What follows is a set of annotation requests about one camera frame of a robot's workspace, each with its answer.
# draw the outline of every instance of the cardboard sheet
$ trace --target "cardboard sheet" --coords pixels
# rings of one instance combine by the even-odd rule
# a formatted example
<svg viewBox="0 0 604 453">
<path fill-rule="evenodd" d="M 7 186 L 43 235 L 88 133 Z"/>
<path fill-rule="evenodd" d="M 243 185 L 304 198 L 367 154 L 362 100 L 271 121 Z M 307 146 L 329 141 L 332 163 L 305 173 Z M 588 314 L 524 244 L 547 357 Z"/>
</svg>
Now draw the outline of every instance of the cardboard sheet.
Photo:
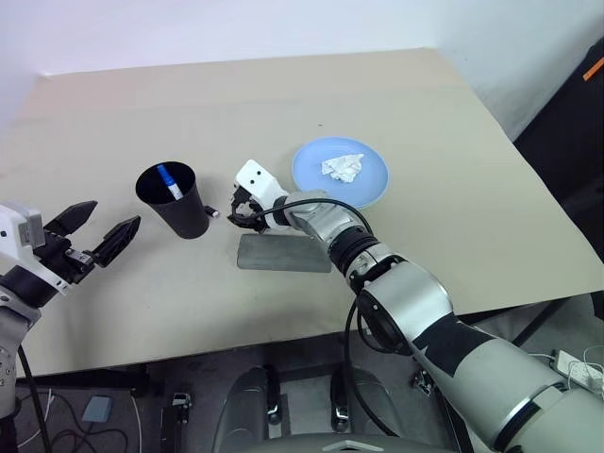
<svg viewBox="0 0 604 453">
<path fill-rule="evenodd" d="M 341 330 L 353 294 L 336 271 L 238 269 L 245 231 L 223 216 L 181 240 L 134 193 L 149 165 L 182 160 L 204 202 L 227 213 L 247 159 L 294 190 L 295 150 L 332 135 L 385 158 L 388 191 L 364 213 L 379 239 L 443 282 L 457 313 L 602 289 L 591 246 L 433 50 L 59 75 L 38 81 L 0 142 L 2 198 L 46 220 L 97 200 L 79 249 L 126 217 L 143 221 L 123 256 L 42 310 L 25 341 L 34 372 Z"/>
</svg>

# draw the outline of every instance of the blue plate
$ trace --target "blue plate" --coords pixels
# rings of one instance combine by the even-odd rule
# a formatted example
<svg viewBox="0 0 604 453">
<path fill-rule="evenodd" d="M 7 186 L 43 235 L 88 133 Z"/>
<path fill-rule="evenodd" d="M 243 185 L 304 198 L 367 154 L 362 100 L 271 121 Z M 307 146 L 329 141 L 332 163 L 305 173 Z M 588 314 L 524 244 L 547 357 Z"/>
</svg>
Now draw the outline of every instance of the blue plate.
<svg viewBox="0 0 604 453">
<path fill-rule="evenodd" d="M 321 162 L 346 154 L 363 154 L 361 171 L 354 181 L 342 182 L 321 175 Z M 322 189 L 330 197 L 357 209 L 376 203 L 388 187 L 388 167 L 382 156 L 367 146 L 346 137 L 325 137 L 306 143 L 294 156 L 292 175 L 300 191 Z"/>
</svg>

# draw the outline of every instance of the cable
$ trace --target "cable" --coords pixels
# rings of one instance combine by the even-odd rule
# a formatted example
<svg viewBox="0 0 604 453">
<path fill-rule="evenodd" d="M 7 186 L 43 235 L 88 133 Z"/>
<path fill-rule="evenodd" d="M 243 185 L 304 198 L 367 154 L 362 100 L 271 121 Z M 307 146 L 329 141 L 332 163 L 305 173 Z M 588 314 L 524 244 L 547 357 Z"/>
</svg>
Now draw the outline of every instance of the cable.
<svg viewBox="0 0 604 453">
<path fill-rule="evenodd" d="M 604 375 L 604 365 L 602 365 L 601 363 L 595 363 L 592 361 L 570 361 L 570 362 L 568 362 L 568 380 L 566 381 L 566 387 L 568 388 L 568 390 L 570 390 L 570 380 L 571 380 L 570 372 L 577 363 L 581 363 L 581 364 L 585 365 L 585 369 L 587 370 L 588 374 L 589 374 L 590 365 L 599 366 L 600 371 L 602 372 L 602 375 Z M 595 394 L 602 394 L 602 392 L 595 392 L 593 389 L 590 389 L 590 392 L 593 392 Z"/>
<path fill-rule="evenodd" d="M 72 453 L 77 453 L 79 451 L 79 449 L 84 445 L 84 442 L 86 441 L 86 437 L 91 433 L 92 431 L 92 427 L 94 427 L 94 423 L 91 422 L 88 425 L 88 429 L 86 430 L 86 432 L 84 433 L 84 435 L 82 436 L 82 438 L 80 439 L 79 444 L 75 445 L 74 448 L 72 449 Z"/>
<path fill-rule="evenodd" d="M 529 354 L 532 357 L 545 357 L 547 359 L 550 359 L 551 361 L 554 361 L 556 358 L 554 356 L 549 356 L 547 354 Z"/>
<path fill-rule="evenodd" d="M 63 431 L 60 431 L 59 433 L 57 433 L 57 435 L 55 437 L 53 437 L 53 442 L 52 442 L 51 446 L 55 446 L 55 444 L 58 441 L 60 441 L 61 439 L 65 438 L 67 436 L 74 437 L 74 445 L 76 444 L 76 440 L 79 439 L 82 442 L 82 444 L 86 444 L 86 446 L 92 451 L 92 453 L 98 453 L 96 451 L 96 448 L 94 448 L 94 446 L 92 446 L 92 444 L 90 443 L 90 441 L 88 439 L 86 439 L 84 436 L 80 436 L 72 429 L 64 429 Z"/>
<path fill-rule="evenodd" d="M 26 401 L 28 398 L 32 397 L 32 394 L 29 394 L 23 398 L 21 398 L 21 402 Z M 84 434 L 84 436 L 78 434 L 77 432 L 73 431 L 72 429 L 64 429 L 63 431 L 61 431 L 59 434 L 61 433 L 65 433 L 66 431 L 71 431 L 75 436 L 74 441 L 76 441 L 77 439 L 80 439 L 82 437 L 88 436 L 96 436 L 96 435 L 100 435 L 100 434 L 107 434 L 110 432 L 116 432 L 118 434 L 120 434 L 123 438 L 124 438 L 124 453 L 126 453 L 128 451 L 128 445 L 129 445 L 129 441 L 128 441 L 128 436 L 127 434 L 122 431 L 121 429 L 118 428 L 108 428 L 108 429 L 101 429 L 100 431 L 90 431 L 88 432 L 86 429 L 84 429 L 78 422 L 77 422 L 77 417 L 76 417 L 76 411 L 74 410 L 74 407 L 71 405 L 71 403 L 69 402 L 69 400 L 63 396 L 62 394 L 57 394 L 57 393 L 53 393 L 53 397 L 60 399 L 65 406 L 67 406 L 67 408 L 69 409 L 69 412 L 72 416 L 72 419 L 74 420 L 74 424 L 77 427 L 77 429 L 82 432 Z M 57 437 L 59 436 L 59 434 L 55 435 L 55 437 L 53 438 L 53 442 L 57 439 Z M 88 447 L 92 448 L 89 445 L 89 442 L 84 442 L 84 444 L 86 444 Z"/>
<path fill-rule="evenodd" d="M 594 378 L 594 375 L 592 375 L 592 371 L 589 369 L 590 367 L 587 366 L 588 365 L 588 362 L 587 362 L 587 353 L 589 351 L 591 351 L 592 349 L 596 349 L 597 347 L 604 347 L 604 344 L 596 344 L 594 346 L 589 346 L 588 348 L 586 348 L 583 351 L 583 363 L 585 363 L 585 369 L 587 370 L 587 373 L 589 374 L 589 376 L 591 378 Z"/>
<path fill-rule="evenodd" d="M 29 386 L 29 391 L 31 392 L 31 399 L 34 402 L 34 410 L 36 412 L 36 418 L 38 419 L 38 425 L 40 427 L 44 451 L 45 453 L 52 453 L 53 450 L 52 446 L 50 445 L 50 438 L 48 437 L 48 430 L 46 429 L 46 421 L 44 420 L 44 415 L 42 413 L 42 404 L 40 404 L 40 397 L 38 396 L 38 390 L 36 389 L 36 382 L 34 382 L 34 377 L 31 376 L 31 369 L 29 368 L 25 351 L 21 345 L 19 345 L 17 353 L 19 354 L 19 360 L 23 366 L 25 379 L 27 380 L 27 385 Z"/>
<path fill-rule="evenodd" d="M 255 213 L 251 214 L 250 217 L 258 218 L 258 217 L 262 217 L 263 215 L 272 214 L 273 212 L 277 212 L 279 210 L 286 210 L 288 208 L 294 208 L 296 206 L 302 206 L 302 205 L 311 205 L 313 203 L 330 203 L 332 205 L 338 205 L 338 206 L 342 206 L 343 208 L 346 208 L 347 210 L 349 210 L 353 214 L 355 214 L 359 218 L 359 220 L 361 220 L 363 226 L 365 227 L 365 229 L 367 230 L 367 232 L 369 234 L 374 234 L 373 230 L 371 229 L 371 226 L 369 225 L 369 222 L 367 222 L 367 219 L 365 219 L 365 217 L 359 212 L 359 210 L 357 210 L 356 208 L 353 208 L 352 206 L 350 206 L 348 203 L 345 203 L 344 201 L 334 200 L 332 198 L 309 198 L 307 200 L 293 201 L 292 203 L 286 203 L 285 205 L 275 206 L 274 208 L 270 208 L 269 210 L 261 210 L 260 212 L 255 212 Z"/>
<path fill-rule="evenodd" d="M 139 406 L 136 404 L 134 396 L 130 396 L 132 400 L 132 406 L 134 406 L 134 412 L 136 413 L 136 421 L 139 425 L 139 453 L 143 453 L 143 430 L 141 429 L 141 416 L 139 415 Z"/>
<path fill-rule="evenodd" d="M 365 230 L 369 234 L 372 234 L 372 235 L 374 234 L 374 231 L 371 228 L 371 226 L 369 225 L 369 222 L 367 222 L 367 219 L 365 219 L 365 217 L 356 208 L 353 208 L 352 206 L 345 203 L 344 201 L 335 200 L 335 199 L 331 199 L 331 198 L 309 198 L 306 200 L 293 201 L 292 203 L 286 203 L 284 205 L 276 206 L 276 207 L 270 208 L 268 210 L 262 210 L 260 212 L 256 212 L 256 213 L 250 215 L 250 217 L 259 218 L 264 215 L 272 214 L 273 212 L 277 212 L 280 210 L 286 210 L 288 208 L 294 208 L 296 206 L 309 205 L 309 204 L 314 204 L 314 203 L 330 203 L 332 205 L 341 206 L 341 207 L 351 211 L 362 222 L 363 226 L 365 227 Z M 392 431 L 390 428 L 388 428 L 379 419 L 379 417 L 377 415 L 375 415 L 374 412 L 369 408 L 369 406 L 363 399 L 361 392 L 359 391 L 359 387 L 357 386 L 357 382 L 354 378 L 354 371 L 352 369 L 352 361 L 350 359 L 350 326 L 352 324 L 352 318 L 354 317 L 356 309 L 357 309 L 357 305 L 356 305 L 356 303 L 353 303 L 352 307 L 350 307 L 350 312 L 348 313 L 348 317 L 346 318 L 346 326 L 344 329 L 344 377 L 348 381 L 348 385 L 352 389 L 353 394 L 355 395 L 355 397 L 357 397 L 357 400 L 359 400 L 359 404 L 361 404 L 362 409 L 365 411 L 365 413 L 371 419 L 371 421 L 374 422 L 376 424 L 376 426 L 379 429 L 381 429 L 386 435 L 392 436 L 392 437 L 398 437 L 398 434 L 396 434 L 394 431 Z M 361 326 L 360 317 L 357 318 L 357 323 L 358 323 L 358 327 L 360 327 Z M 367 344 L 367 346 L 369 346 L 371 349 L 373 349 L 377 352 L 391 352 L 386 349 L 377 348 L 376 346 L 371 345 L 369 343 L 369 341 L 367 340 L 367 338 L 364 336 L 364 332 L 362 331 L 361 328 L 359 328 L 359 332 L 361 333 L 361 338 L 363 339 L 365 344 Z"/>
<path fill-rule="evenodd" d="M 46 420 L 48 420 L 48 412 L 50 412 L 50 405 L 53 403 L 54 400 L 55 400 L 55 397 L 53 397 L 53 389 L 48 389 L 48 399 L 46 400 L 46 412 L 44 413 L 44 423 L 46 423 Z M 40 429 L 38 429 L 31 436 L 29 436 L 28 439 L 26 439 L 26 440 L 22 441 L 20 444 L 18 444 L 17 447 L 21 448 L 21 447 L 29 444 L 36 437 L 38 437 L 39 434 L 40 434 Z"/>
<path fill-rule="evenodd" d="M 375 346 L 369 342 L 369 339 L 367 338 L 367 335 L 365 333 L 365 329 L 362 328 L 361 318 L 362 318 L 361 311 L 357 310 L 357 330 L 359 331 L 359 335 L 361 336 L 362 342 L 365 343 L 365 345 L 369 349 L 373 349 L 376 352 L 380 352 L 382 354 L 392 354 L 394 352 L 393 350 L 386 349 L 386 348 L 383 348 L 380 346 Z"/>
<path fill-rule="evenodd" d="M 367 416 L 371 419 L 372 422 L 376 424 L 376 426 L 381 429 L 384 434 L 392 437 L 398 437 L 394 431 L 388 428 L 384 422 L 382 422 L 377 415 L 367 406 L 367 403 L 361 396 L 361 392 L 359 391 L 359 387 L 357 386 L 357 382 L 354 378 L 354 371 L 352 369 L 352 360 L 350 359 L 350 325 L 352 324 L 352 318 L 355 315 L 355 310 L 357 309 L 357 304 L 353 303 L 350 307 L 350 311 L 348 312 L 348 317 L 346 318 L 346 326 L 344 328 L 344 377 L 348 381 L 348 385 L 352 389 L 352 393 L 357 397 L 359 404 L 361 404 L 362 409 L 365 411 Z"/>
</svg>

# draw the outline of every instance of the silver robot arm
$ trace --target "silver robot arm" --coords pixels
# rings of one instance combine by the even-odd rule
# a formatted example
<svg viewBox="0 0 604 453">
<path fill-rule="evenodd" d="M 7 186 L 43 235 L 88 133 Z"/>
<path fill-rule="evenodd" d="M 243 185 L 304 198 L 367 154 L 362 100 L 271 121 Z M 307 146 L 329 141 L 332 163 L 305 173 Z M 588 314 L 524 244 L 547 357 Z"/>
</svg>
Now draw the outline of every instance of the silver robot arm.
<svg viewBox="0 0 604 453">
<path fill-rule="evenodd" d="M 250 175 L 255 175 L 253 183 Z M 255 192 L 259 176 L 265 177 L 262 193 Z M 237 182 L 263 210 L 327 197 L 321 191 L 283 195 L 277 180 L 253 160 Z M 350 211 L 310 203 L 271 215 L 267 223 L 301 230 L 323 245 L 357 295 L 358 310 L 376 340 L 399 354 L 413 354 L 490 448 L 601 451 L 601 400 L 582 389 L 567 389 L 560 375 L 521 349 L 462 323 L 436 277 L 391 251 Z"/>
</svg>

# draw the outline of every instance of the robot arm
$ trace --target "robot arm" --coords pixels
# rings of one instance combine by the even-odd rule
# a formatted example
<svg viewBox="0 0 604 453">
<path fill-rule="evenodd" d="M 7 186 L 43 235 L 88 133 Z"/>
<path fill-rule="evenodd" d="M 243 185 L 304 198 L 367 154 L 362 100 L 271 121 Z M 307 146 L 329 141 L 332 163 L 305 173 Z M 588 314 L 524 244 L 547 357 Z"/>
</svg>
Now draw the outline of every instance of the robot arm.
<svg viewBox="0 0 604 453">
<path fill-rule="evenodd" d="M 253 183 L 251 174 L 256 175 Z M 255 184 L 263 176 L 264 189 L 257 194 Z M 253 160 L 236 180 L 240 199 L 234 204 L 247 197 L 264 210 L 326 197 L 318 191 L 271 198 L 269 193 L 284 191 Z M 601 401 L 582 389 L 566 389 L 560 375 L 521 349 L 462 323 L 436 277 L 391 251 L 349 211 L 310 203 L 272 217 L 254 229 L 289 226 L 320 241 L 380 345 L 413 354 L 490 448 L 562 453 L 597 451 L 603 445 Z"/>
<path fill-rule="evenodd" d="M 65 237 L 86 223 L 95 201 L 73 205 L 42 226 L 39 211 L 0 204 L 0 255 L 16 265 L 0 276 L 0 450 L 16 451 L 14 433 L 15 358 L 40 308 L 57 293 L 67 294 L 95 265 L 106 267 L 134 238 L 141 218 L 116 225 L 93 251 L 79 252 Z"/>
</svg>

